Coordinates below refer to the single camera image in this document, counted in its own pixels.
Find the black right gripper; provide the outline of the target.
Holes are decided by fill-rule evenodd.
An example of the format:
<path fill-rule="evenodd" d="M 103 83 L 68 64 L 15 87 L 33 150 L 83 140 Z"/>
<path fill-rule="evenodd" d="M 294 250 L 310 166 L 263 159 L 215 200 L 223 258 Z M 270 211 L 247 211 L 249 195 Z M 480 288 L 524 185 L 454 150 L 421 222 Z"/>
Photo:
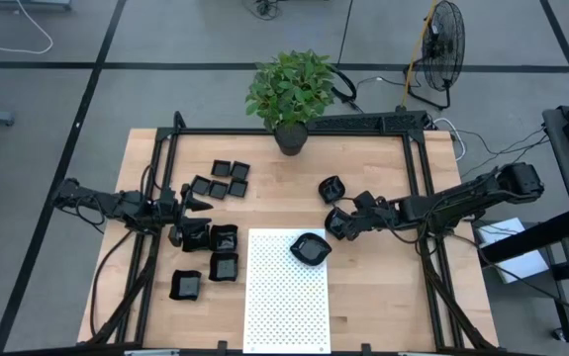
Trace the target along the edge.
<path fill-rule="evenodd" d="M 353 241 L 364 231 L 374 229 L 402 230 L 406 228 L 400 220 L 399 212 L 391 206 L 383 197 L 375 199 L 369 191 L 364 191 L 351 199 L 355 211 L 351 214 L 343 213 L 345 222 L 356 221 L 356 226 L 345 225 L 342 228 L 343 236 Z"/>

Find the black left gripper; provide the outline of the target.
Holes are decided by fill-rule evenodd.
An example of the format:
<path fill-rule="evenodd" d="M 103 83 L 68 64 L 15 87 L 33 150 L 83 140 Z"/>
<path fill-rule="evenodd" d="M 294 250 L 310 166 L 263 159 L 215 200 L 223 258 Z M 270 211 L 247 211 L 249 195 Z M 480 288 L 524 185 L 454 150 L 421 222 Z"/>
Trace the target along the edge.
<path fill-rule="evenodd" d="M 213 206 L 207 202 L 196 199 L 193 192 L 187 193 L 187 209 L 193 212 L 211 210 Z M 168 239 L 174 247 L 183 244 L 185 229 L 195 229 L 206 226 L 212 220 L 209 218 L 189 218 L 183 220 L 184 211 L 182 205 L 176 199 L 176 192 L 170 188 L 162 188 L 159 198 L 153 202 L 152 225 L 157 232 L 166 226 L 170 226 Z"/>

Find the white perforated metal shelf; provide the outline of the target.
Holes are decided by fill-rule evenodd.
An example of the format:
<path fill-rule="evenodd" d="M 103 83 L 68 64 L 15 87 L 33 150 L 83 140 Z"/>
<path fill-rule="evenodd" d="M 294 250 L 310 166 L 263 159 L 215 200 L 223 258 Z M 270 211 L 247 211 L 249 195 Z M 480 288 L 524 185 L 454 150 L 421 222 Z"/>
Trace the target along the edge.
<path fill-rule="evenodd" d="M 247 237 L 245 354 L 329 354 L 328 262 L 307 265 L 290 251 L 306 231 L 251 228 Z"/>

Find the black perforated box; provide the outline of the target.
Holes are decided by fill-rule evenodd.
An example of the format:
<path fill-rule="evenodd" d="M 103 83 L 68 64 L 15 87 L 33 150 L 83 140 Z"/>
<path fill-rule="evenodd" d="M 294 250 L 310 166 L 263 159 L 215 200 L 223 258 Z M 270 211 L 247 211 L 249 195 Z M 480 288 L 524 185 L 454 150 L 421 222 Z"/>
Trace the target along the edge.
<path fill-rule="evenodd" d="M 427 119 L 426 111 L 385 112 L 325 116 L 309 123 L 311 131 L 353 131 L 402 133 L 421 131 Z"/>

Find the black headphones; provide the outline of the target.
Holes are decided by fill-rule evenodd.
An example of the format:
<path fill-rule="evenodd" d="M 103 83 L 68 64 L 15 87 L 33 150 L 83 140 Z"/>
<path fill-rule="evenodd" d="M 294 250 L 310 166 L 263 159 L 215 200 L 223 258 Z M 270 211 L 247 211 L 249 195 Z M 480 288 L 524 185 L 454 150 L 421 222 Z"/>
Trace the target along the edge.
<path fill-rule="evenodd" d="M 347 88 L 350 91 L 350 94 L 345 94 L 341 91 L 339 91 L 336 87 L 332 87 L 331 91 L 332 93 L 343 103 L 348 105 L 350 108 L 352 108 L 353 110 L 355 110 L 357 113 L 359 114 L 363 114 L 363 111 L 360 107 L 358 107 L 355 103 L 355 100 L 357 98 L 357 89 L 356 86 L 353 84 L 353 82 L 345 75 L 343 74 L 340 70 L 338 70 L 337 68 L 335 68 L 334 66 L 330 67 L 330 72 L 332 74 L 337 75 L 341 81 L 347 86 Z"/>

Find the green potted plant black pot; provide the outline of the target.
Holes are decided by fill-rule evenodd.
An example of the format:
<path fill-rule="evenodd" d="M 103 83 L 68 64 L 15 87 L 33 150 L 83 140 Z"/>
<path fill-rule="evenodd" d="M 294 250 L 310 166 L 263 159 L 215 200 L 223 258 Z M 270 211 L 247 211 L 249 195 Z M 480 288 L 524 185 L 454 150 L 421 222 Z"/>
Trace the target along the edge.
<path fill-rule="evenodd" d="M 245 96 L 245 113 L 262 119 L 280 151 L 299 154 L 309 136 L 308 125 L 334 102 L 333 66 L 312 50 L 281 52 L 258 62 Z"/>

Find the black floor fan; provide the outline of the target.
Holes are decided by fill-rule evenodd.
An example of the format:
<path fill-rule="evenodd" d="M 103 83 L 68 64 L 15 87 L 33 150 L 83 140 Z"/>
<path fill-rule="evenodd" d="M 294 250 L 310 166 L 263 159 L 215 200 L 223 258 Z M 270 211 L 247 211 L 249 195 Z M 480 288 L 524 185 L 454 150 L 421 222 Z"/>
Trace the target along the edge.
<path fill-rule="evenodd" d="M 421 57 L 403 69 L 408 84 L 407 94 L 439 111 L 449 108 L 450 88 L 462 71 L 464 55 L 465 27 L 462 14 L 450 0 L 438 0 L 431 15 L 425 18 Z M 429 88 L 445 94 L 445 104 L 436 104 L 413 91 L 409 75 L 415 76 L 417 71 L 424 74 Z"/>

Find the black aluminium table frame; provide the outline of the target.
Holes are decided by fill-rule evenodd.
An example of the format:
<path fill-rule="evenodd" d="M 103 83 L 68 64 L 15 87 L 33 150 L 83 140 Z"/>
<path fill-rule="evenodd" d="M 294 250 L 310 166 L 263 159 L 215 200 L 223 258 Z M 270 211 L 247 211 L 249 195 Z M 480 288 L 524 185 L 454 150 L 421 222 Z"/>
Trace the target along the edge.
<path fill-rule="evenodd" d="M 280 152 L 259 129 L 187 129 L 178 138 L 171 184 L 179 188 L 216 159 L 247 163 L 244 198 L 213 200 L 208 217 L 236 224 L 239 264 L 245 265 L 253 228 L 320 228 L 329 212 L 318 187 L 336 175 L 347 191 L 400 198 L 413 189 L 441 191 L 459 181 L 450 135 L 426 131 L 404 145 L 397 136 L 373 133 L 312 135 L 295 156 Z M 425 278 L 413 231 L 364 232 L 353 241 L 331 240 L 327 282 L 331 348 L 376 352 L 431 351 L 449 346 L 458 323 Z M 169 297 L 175 270 L 209 271 L 205 251 L 185 253 L 163 238 L 147 303 L 135 302 L 119 339 L 145 347 L 213 349 L 226 341 L 243 346 L 245 281 L 204 281 L 199 298 Z"/>

